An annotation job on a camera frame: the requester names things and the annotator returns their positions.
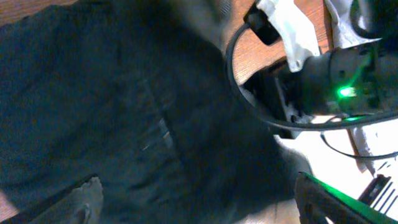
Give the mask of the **black shorts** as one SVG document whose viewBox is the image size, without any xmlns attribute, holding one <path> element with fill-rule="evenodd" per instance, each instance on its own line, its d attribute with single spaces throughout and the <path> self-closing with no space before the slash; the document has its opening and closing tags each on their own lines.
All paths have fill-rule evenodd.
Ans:
<svg viewBox="0 0 398 224">
<path fill-rule="evenodd" d="M 96 174 L 98 223 L 297 223 L 294 155 L 224 77 L 229 1 L 77 1 L 1 26 L 1 190 Z"/>
</svg>

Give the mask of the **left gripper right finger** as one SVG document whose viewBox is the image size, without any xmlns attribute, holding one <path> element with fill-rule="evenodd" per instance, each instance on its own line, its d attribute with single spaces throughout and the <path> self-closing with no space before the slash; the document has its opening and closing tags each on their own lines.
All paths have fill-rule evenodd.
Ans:
<svg viewBox="0 0 398 224">
<path fill-rule="evenodd" d="M 397 181 L 379 174 L 354 199 L 301 172 L 295 183 L 300 223 L 397 224 Z"/>
</svg>

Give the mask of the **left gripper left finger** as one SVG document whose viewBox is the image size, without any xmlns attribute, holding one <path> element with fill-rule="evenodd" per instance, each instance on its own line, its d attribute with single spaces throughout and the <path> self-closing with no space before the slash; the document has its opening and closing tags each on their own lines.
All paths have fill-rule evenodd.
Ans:
<svg viewBox="0 0 398 224">
<path fill-rule="evenodd" d="M 100 178 L 91 174 L 1 224 L 95 224 L 100 220 L 103 200 Z"/>
</svg>

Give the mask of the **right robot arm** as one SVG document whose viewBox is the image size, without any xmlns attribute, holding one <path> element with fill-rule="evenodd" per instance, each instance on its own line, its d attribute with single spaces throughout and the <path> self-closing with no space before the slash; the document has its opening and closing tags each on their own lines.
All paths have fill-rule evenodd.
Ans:
<svg viewBox="0 0 398 224">
<path fill-rule="evenodd" d="M 258 105 L 246 108 L 284 132 L 332 131 L 397 118 L 397 2 L 354 1 L 349 19 L 371 43 L 324 54 L 313 27 L 294 4 L 256 1 L 233 35 L 252 30 L 266 45 L 282 40 L 286 59 L 245 83 Z"/>
</svg>

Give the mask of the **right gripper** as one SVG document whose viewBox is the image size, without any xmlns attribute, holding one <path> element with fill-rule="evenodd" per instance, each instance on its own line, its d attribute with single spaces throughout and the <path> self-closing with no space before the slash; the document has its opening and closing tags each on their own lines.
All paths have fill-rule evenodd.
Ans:
<svg viewBox="0 0 398 224">
<path fill-rule="evenodd" d="M 397 41 L 378 40 L 309 57 L 291 72 L 284 59 L 258 70 L 242 88 L 252 110 L 283 138 L 397 118 Z"/>
</svg>

